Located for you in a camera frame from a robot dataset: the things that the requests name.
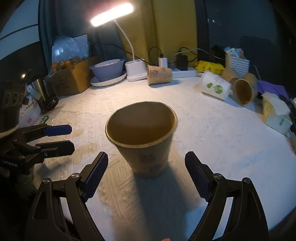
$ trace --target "white basket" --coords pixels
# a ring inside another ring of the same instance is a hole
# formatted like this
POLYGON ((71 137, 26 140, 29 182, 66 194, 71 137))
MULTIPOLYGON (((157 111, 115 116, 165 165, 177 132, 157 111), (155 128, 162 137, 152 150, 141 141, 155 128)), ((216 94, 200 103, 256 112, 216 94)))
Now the white basket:
POLYGON ((250 60, 225 55, 225 67, 234 68, 240 78, 242 78, 244 74, 249 72, 249 66, 250 60))

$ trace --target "brown paper cup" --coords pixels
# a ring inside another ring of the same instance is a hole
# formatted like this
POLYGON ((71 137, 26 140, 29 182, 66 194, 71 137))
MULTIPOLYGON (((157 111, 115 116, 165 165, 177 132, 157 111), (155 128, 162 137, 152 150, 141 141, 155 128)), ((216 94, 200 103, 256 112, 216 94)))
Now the brown paper cup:
POLYGON ((251 73, 246 73, 242 78, 250 83, 254 91, 254 98, 256 98, 258 94, 258 90, 257 90, 258 81, 256 76, 251 73))
POLYGON ((107 121, 106 135, 134 173, 159 176, 168 163, 175 112, 160 102, 140 102, 117 110, 107 121))
POLYGON ((148 85, 170 83, 172 81, 172 76, 173 74, 171 69, 148 65, 148 68, 147 68, 148 85))
POLYGON ((257 78, 247 73, 243 79, 236 80, 232 85, 234 100, 240 105, 248 105, 257 96, 257 78))
POLYGON ((222 79, 225 79, 229 83, 233 84, 239 79, 239 77, 237 75, 237 71, 234 68, 228 67, 223 70, 222 79))

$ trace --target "power strip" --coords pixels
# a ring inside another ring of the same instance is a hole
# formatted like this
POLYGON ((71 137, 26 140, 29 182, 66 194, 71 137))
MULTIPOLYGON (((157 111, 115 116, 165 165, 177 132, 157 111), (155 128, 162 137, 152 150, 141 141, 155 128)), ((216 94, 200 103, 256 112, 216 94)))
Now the power strip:
POLYGON ((200 73, 195 68, 188 68, 188 70, 172 69, 173 79, 186 78, 186 77, 199 77, 200 73))

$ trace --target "desk lamp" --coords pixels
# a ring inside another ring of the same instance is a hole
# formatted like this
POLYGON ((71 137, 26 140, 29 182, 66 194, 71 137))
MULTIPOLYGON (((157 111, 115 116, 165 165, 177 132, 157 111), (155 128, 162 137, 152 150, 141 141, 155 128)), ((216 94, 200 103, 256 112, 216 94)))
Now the desk lamp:
POLYGON ((127 79, 129 82, 137 81, 137 80, 142 80, 147 77, 147 70, 146 70, 146 65, 141 59, 136 59, 135 60, 135 53, 133 50, 133 46, 128 39, 126 33, 124 30, 119 26, 117 23, 116 19, 125 15, 128 15, 133 12, 133 6, 130 3, 124 3, 120 4, 114 7, 110 7, 107 11, 104 11, 97 16, 93 17, 90 20, 90 23, 94 27, 101 26, 107 22, 114 21, 115 24, 118 26, 118 28, 121 30, 123 35, 125 36, 126 40, 128 41, 131 51, 133 54, 133 60, 125 63, 126 66, 126 72, 127 72, 127 79))

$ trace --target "curtain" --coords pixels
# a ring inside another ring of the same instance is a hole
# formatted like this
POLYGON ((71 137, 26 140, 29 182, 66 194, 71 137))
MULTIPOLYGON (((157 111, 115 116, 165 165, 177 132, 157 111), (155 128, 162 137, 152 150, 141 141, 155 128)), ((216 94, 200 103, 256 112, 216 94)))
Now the curtain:
MULTIPOLYGON (((90 24, 94 9, 109 0, 39 0, 38 23, 39 38, 48 70, 50 69, 51 47, 57 37, 75 37, 88 34, 89 42, 116 44, 122 43, 114 22, 106 23, 98 28, 90 24)), ((125 58, 124 52, 111 45, 91 45, 91 56, 101 55, 102 60, 125 58)))

